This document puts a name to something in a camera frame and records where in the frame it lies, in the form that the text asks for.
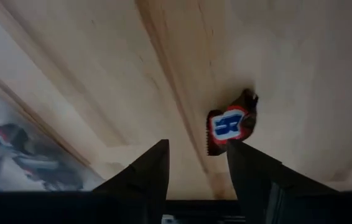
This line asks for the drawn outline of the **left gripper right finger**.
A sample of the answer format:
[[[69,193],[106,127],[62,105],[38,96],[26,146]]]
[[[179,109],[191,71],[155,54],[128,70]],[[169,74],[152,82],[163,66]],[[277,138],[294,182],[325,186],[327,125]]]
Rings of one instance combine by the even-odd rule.
[[[241,142],[227,160],[246,224],[352,224],[352,191],[338,191]]]

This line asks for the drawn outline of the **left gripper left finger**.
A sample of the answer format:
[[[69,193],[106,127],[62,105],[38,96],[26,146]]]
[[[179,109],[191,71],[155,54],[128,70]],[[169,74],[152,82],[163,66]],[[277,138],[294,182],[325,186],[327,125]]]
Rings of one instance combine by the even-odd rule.
[[[92,191],[0,192],[0,224],[161,224],[168,186],[162,139]]]

